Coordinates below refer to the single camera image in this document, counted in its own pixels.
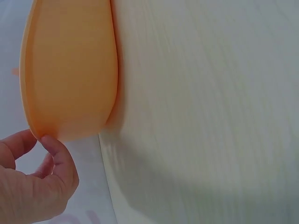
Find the orange plastic object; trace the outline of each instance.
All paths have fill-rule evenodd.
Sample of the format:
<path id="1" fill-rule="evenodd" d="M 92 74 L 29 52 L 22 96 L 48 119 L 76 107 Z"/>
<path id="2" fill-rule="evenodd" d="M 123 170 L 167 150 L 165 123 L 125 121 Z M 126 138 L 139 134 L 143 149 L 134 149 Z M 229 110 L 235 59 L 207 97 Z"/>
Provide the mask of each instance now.
<path id="1" fill-rule="evenodd" d="M 32 133 L 70 141 L 105 126 L 117 92 L 110 0 L 35 0 L 20 58 Z"/>

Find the wood grain texture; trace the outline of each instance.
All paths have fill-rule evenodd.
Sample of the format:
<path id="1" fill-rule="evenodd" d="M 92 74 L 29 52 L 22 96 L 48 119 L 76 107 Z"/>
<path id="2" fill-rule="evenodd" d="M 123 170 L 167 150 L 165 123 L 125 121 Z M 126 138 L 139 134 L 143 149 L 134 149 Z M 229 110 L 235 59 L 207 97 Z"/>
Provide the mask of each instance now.
<path id="1" fill-rule="evenodd" d="M 299 2 L 114 0 L 114 19 L 118 223 L 298 223 Z"/>

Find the white surface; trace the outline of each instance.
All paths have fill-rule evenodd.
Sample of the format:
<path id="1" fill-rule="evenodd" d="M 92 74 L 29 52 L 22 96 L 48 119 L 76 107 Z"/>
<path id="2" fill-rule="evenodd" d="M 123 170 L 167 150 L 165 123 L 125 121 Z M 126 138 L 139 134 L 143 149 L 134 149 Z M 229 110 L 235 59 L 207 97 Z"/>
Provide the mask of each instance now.
<path id="1" fill-rule="evenodd" d="M 299 1 L 114 2 L 119 224 L 299 223 Z"/>
<path id="2" fill-rule="evenodd" d="M 27 129 L 19 79 L 11 69 L 19 65 L 21 39 L 31 0 L 0 0 L 0 138 Z M 65 213 L 45 224 L 116 224 L 98 136 L 66 144 L 78 168 L 80 186 Z M 33 172 L 45 155 L 37 145 L 17 161 L 18 170 Z"/>

